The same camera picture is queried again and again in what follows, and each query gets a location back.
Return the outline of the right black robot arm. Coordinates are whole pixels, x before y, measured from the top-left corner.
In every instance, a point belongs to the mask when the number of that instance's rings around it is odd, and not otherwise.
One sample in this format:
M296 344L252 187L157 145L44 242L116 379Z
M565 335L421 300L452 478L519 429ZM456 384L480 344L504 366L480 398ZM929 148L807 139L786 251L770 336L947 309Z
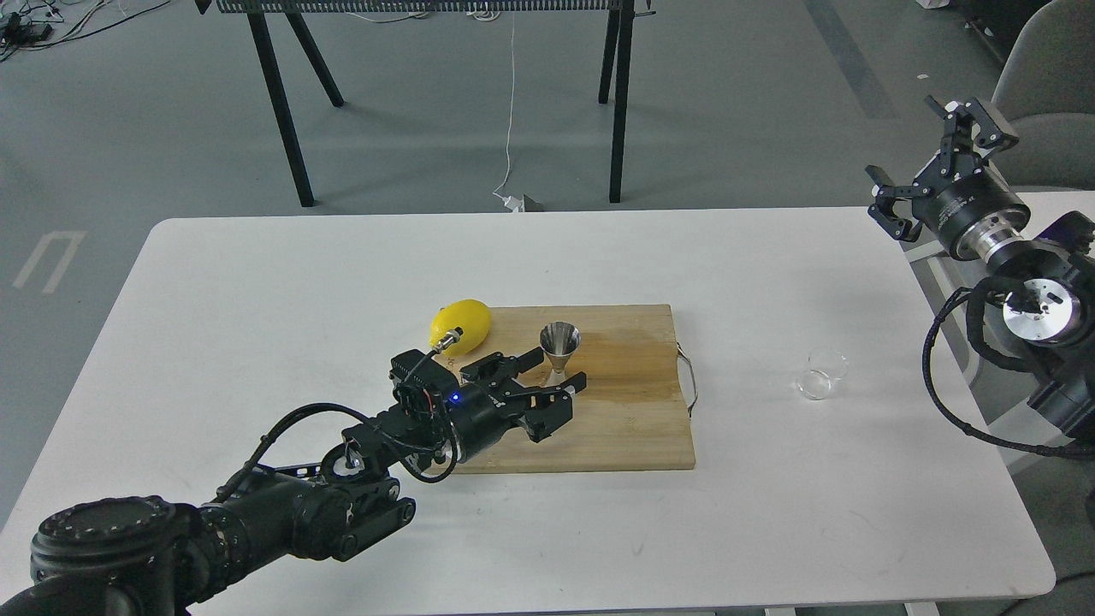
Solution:
M938 151L907 186L868 165L871 218L891 239L912 242L931 231L947 256L981 261L986 277L959 287L927 329L920 371L942 416L966 435L1048 460L1092 460L1092 221L1076 210L1060 216L1035 239L1025 239L1029 207L1010 188L992 156L1018 141L998 108L978 98L927 108L943 123ZM966 309L975 355L1037 381L1029 408L1070 443L1033 445L990 435L959 420L934 387L931 357L942 324Z

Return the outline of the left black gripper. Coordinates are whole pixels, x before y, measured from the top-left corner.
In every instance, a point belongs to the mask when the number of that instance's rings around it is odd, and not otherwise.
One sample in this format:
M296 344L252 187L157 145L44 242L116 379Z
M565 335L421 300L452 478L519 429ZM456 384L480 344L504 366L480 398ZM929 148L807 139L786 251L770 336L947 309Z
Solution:
M574 398L586 390L587 375L577 373L548 387L525 387L517 381L543 360L543 350L535 347L519 356L492 353L461 368L464 386L445 398L459 464L495 445L509 429L523 429L529 441L540 443L570 422Z

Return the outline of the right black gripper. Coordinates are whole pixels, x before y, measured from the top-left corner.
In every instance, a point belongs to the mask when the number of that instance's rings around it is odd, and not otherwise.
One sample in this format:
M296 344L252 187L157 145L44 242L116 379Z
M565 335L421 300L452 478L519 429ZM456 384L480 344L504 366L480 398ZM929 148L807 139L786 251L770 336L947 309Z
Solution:
M866 165L873 181L868 216L891 239L915 242L927 226L950 257L991 261L1010 243L1021 241L1030 221L1029 207L1010 190L991 156L1018 144L1018 133L998 106L981 98L941 103L924 98L943 121L938 151L924 167L924 186L896 186L886 171ZM924 199L924 223L897 216L899 200Z

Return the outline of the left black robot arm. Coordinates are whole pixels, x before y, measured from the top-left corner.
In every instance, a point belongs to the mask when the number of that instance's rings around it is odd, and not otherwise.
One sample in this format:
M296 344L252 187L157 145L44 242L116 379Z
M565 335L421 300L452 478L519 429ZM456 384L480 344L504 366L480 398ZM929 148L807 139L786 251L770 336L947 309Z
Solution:
M446 333L426 353L395 356L388 373L394 405L378 416L337 403L286 414L209 503L107 498L45 518L32 541L33 585L5 601L4 615L185 615L285 556L348 561L416 514L392 465L441 483L508 430L540 443L570 422L585 373L525 386L519 377L548 360L535 347L484 356L454 375L435 355L459 335ZM279 435L320 412L355 420L324 460L262 463Z

